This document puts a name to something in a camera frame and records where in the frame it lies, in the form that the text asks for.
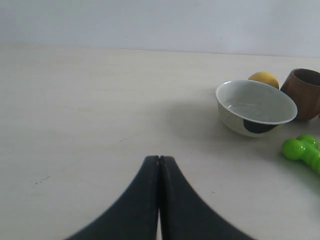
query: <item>bowl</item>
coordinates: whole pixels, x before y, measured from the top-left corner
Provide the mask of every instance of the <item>bowl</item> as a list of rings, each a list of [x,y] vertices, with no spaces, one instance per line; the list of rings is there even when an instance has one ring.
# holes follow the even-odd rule
[[[253,80],[234,80],[215,90],[218,112],[231,130],[249,137],[263,137],[292,121],[298,109],[282,91]]]

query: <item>green dog toy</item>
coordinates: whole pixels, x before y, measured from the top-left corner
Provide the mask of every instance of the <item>green dog toy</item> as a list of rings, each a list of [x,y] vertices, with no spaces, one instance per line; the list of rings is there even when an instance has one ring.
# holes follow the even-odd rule
[[[318,140],[309,134],[286,140],[282,144],[283,155],[290,160],[302,160],[320,174]]]

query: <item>wooden cup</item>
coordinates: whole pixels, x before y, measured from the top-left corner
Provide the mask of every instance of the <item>wooden cup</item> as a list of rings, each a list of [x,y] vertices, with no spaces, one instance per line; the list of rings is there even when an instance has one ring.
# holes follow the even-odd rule
[[[280,89],[296,104],[296,120],[307,121],[320,114],[320,73],[297,68],[290,72]]]

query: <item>table surface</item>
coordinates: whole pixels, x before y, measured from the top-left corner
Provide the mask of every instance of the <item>table surface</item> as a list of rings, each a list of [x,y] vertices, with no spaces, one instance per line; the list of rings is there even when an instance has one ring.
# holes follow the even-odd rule
[[[0,46],[0,239],[62,240],[126,189],[147,155],[174,156],[203,200],[258,240],[319,240],[320,177],[279,154],[320,119],[265,138],[223,126],[214,92],[320,59]]]

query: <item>black spot on bowl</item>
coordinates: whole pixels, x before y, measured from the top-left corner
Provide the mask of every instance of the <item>black spot on bowl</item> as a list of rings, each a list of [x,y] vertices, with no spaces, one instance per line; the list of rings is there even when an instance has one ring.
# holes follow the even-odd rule
[[[271,131],[278,125],[261,124],[261,123],[256,123],[248,120],[243,120],[243,126],[250,133],[263,134]]]

